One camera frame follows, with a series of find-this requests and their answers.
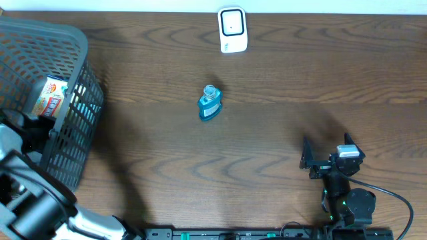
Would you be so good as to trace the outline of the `teal mouthwash bottle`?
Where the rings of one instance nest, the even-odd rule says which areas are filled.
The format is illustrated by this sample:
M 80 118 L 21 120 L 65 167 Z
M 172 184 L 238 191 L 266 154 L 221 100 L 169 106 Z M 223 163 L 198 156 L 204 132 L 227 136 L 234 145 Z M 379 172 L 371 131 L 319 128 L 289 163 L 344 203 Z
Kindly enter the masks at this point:
M 206 85 L 203 88 L 203 95 L 199 98 L 199 118 L 202 121 L 209 121 L 222 110 L 223 93 L 213 85 Z

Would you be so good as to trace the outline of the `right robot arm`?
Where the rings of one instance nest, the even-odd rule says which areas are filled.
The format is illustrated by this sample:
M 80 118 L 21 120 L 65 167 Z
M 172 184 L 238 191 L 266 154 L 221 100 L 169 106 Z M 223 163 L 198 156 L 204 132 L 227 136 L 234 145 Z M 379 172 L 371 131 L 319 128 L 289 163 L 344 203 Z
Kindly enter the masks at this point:
M 310 179 L 323 181 L 322 208 L 331 217 L 331 223 L 323 227 L 325 239 L 368 238 L 366 226 L 372 224 L 376 196 L 350 187 L 350 177 L 360 170 L 364 158 L 363 151 L 347 133 L 344 144 L 324 161 L 314 159 L 310 142 L 304 138 L 300 168 L 310 170 Z

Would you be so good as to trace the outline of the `teal wet wipes pack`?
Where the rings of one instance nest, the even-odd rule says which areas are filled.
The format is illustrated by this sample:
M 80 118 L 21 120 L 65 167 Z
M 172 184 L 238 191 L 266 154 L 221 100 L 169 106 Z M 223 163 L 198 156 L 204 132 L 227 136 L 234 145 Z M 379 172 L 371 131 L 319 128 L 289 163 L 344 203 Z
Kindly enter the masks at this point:
M 67 83 L 61 88 L 63 103 L 59 109 L 58 120 L 61 128 L 59 137 L 66 143 L 82 145 L 93 135 L 100 104 L 93 95 L 91 84 Z

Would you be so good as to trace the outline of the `yellow snack bag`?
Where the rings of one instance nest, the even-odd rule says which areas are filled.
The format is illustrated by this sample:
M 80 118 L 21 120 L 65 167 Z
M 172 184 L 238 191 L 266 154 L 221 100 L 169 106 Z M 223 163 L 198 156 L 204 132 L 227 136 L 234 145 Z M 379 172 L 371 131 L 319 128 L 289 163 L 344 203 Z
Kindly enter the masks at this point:
M 68 80 L 47 75 L 47 80 L 39 94 L 31 113 L 37 116 L 58 118 L 65 100 Z

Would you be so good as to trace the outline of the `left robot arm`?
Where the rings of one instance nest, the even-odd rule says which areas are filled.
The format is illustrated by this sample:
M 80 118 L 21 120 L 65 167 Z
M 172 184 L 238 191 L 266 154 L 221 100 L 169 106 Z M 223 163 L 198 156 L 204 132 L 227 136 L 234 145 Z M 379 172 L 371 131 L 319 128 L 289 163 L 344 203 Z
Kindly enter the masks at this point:
M 30 154 L 44 149 L 53 121 L 1 109 L 1 231 L 12 239 L 145 239 L 115 216 L 77 204 Z

